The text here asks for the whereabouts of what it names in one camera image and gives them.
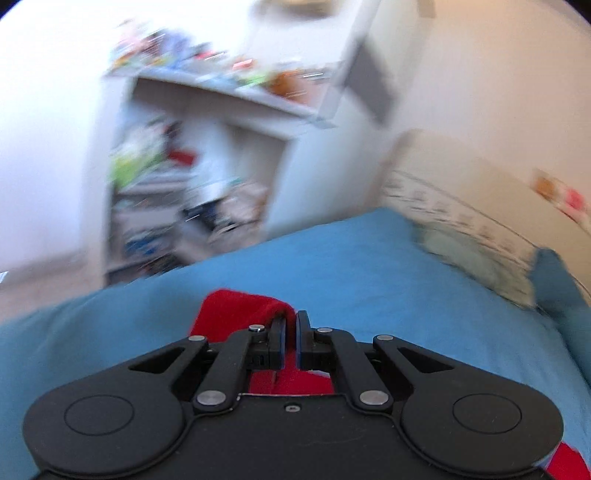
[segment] red cloth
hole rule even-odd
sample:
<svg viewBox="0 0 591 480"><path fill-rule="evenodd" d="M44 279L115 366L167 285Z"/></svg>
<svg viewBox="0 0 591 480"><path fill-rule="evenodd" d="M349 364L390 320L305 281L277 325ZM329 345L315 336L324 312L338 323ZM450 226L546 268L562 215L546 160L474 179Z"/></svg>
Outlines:
<svg viewBox="0 0 591 480"><path fill-rule="evenodd" d="M590 480L591 472L576 450L561 443L552 457L548 473L556 480Z"/></svg>
<svg viewBox="0 0 591 480"><path fill-rule="evenodd" d="M246 329L254 324L269 325L279 315L283 315L287 321L285 368L277 373L254 373L251 375L248 391L269 395L334 393L329 378L296 368L296 313L287 303L260 295L216 290L204 300L190 335L205 335L210 342L223 342L236 330ZM548 473L556 480L591 480L591 474L581 455L565 443L558 447Z"/></svg>

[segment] white shelf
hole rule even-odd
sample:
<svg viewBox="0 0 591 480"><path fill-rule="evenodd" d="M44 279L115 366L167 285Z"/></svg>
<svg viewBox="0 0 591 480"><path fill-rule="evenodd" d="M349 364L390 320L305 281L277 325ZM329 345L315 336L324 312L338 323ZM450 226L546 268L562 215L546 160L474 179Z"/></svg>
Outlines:
<svg viewBox="0 0 591 480"><path fill-rule="evenodd" d="M124 268L133 267L135 265L143 265L151 260L156 260L163 255L170 253L171 250L164 250L154 255L150 255L149 257L142 257L142 258L124 258L123 256L113 256L110 257L107 261L107 273L113 273L118 270L123 270Z"/></svg>
<svg viewBox="0 0 591 480"><path fill-rule="evenodd" d="M186 181L132 183L120 189L118 193L122 195L151 195L155 193L180 192L186 188Z"/></svg>
<svg viewBox="0 0 591 480"><path fill-rule="evenodd" d="M210 92L222 93L224 95L247 100L248 102L264 105L281 112L289 113L300 118L314 119L318 111L307 105L286 100L280 96L273 95L258 86L234 87L222 79L212 78L211 75L202 76L195 73L173 70L163 67L144 67L137 71L119 69L112 72L116 76L137 77L160 82L176 83L186 85Z"/></svg>

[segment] gray panel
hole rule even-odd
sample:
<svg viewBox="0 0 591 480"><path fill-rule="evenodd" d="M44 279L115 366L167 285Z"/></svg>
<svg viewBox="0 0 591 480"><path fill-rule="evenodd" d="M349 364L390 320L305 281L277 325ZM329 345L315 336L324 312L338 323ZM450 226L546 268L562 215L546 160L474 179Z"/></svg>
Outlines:
<svg viewBox="0 0 591 480"><path fill-rule="evenodd" d="M387 123L394 106L394 96L388 89L388 79L375 60L366 38L359 42L345 87L355 92L379 124Z"/></svg>

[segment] blue bedsheet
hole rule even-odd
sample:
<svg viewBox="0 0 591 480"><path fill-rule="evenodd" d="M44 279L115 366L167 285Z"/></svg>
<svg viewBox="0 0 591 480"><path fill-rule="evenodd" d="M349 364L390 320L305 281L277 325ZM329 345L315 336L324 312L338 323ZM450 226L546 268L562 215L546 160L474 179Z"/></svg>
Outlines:
<svg viewBox="0 0 591 480"><path fill-rule="evenodd" d="M378 209L0 325L0 478L37 471L21 422L39 395L185 336L221 287L285 300L315 327L365 342L391 333L528 384L555 402L564 440L589 464L591 391L552 321L440 263L411 233Z"/></svg>

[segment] screw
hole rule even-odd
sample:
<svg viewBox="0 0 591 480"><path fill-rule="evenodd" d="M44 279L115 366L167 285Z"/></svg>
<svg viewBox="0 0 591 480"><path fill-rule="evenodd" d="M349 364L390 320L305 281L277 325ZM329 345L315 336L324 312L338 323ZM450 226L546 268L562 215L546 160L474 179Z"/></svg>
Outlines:
<svg viewBox="0 0 591 480"><path fill-rule="evenodd" d="M197 401L201 405L207 405L209 407L215 407L226 401L226 394L219 390L206 390L197 395Z"/></svg>
<svg viewBox="0 0 591 480"><path fill-rule="evenodd" d="M366 405L377 407L384 405L390 397L386 392L382 392L381 390L367 390L359 396L359 399Z"/></svg>

